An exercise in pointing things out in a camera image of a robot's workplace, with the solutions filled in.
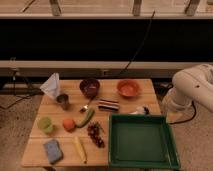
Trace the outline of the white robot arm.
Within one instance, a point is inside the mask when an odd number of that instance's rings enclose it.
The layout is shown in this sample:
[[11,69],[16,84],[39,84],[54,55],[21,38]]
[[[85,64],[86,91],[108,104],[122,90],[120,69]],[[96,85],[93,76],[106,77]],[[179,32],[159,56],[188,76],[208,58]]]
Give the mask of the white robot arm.
[[200,64],[174,74],[162,100],[167,123],[176,123],[195,101],[213,113],[213,66]]

